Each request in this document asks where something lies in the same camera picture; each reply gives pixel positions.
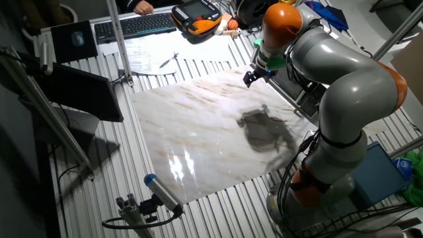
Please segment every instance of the monitor screen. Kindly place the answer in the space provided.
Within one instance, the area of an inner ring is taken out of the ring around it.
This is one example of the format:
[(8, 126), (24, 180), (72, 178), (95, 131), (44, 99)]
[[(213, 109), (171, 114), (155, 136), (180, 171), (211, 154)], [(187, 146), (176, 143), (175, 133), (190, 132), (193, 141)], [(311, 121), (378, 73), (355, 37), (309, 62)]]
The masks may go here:
[(208, 15), (211, 13), (211, 11), (204, 6), (201, 2), (195, 2), (193, 4), (189, 4), (184, 7), (185, 13), (193, 18), (197, 19), (197, 17)]
[[(20, 52), (19, 57), (27, 66), (40, 68), (40, 58)], [(35, 80), (52, 102), (88, 112), (100, 120), (124, 120), (116, 94), (105, 77), (54, 63), (51, 75)]]

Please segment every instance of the cardboard box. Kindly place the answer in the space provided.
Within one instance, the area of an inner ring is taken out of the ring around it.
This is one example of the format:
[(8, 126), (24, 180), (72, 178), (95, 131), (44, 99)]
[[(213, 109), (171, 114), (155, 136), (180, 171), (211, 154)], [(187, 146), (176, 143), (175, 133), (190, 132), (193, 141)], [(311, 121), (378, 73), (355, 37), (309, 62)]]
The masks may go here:
[(391, 61), (407, 81), (408, 88), (423, 104), (423, 34), (419, 34)]

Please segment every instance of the computer keyboard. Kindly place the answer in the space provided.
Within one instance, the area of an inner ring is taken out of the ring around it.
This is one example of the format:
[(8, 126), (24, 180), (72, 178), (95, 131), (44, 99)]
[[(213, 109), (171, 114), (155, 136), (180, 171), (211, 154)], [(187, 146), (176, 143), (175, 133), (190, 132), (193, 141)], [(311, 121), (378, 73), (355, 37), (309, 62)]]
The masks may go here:
[[(124, 33), (125, 39), (176, 30), (176, 23), (170, 13), (153, 14), (120, 20), (120, 25), (122, 26), (122, 32)], [(116, 41), (112, 22), (95, 24), (94, 30), (97, 44)]]

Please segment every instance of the marble slab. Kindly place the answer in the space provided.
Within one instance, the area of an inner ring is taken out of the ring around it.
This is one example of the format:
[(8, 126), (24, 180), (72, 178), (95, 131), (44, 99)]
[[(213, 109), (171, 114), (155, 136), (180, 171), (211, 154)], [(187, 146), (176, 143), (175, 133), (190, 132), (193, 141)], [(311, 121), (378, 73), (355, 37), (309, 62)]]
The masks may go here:
[(132, 95), (155, 174), (184, 202), (281, 169), (316, 130), (249, 66)]

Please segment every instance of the computer monitor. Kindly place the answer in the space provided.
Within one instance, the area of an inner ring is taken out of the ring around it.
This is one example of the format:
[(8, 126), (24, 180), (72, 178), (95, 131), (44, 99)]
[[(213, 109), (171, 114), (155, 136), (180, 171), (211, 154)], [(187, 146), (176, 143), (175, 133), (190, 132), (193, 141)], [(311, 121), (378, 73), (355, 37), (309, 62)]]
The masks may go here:
[[(40, 58), (20, 52), (18, 54), (27, 67), (40, 68)], [(35, 75), (34, 78), (52, 102), (88, 112), (100, 120), (124, 120), (116, 94), (105, 77), (53, 63), (51, 75)]]

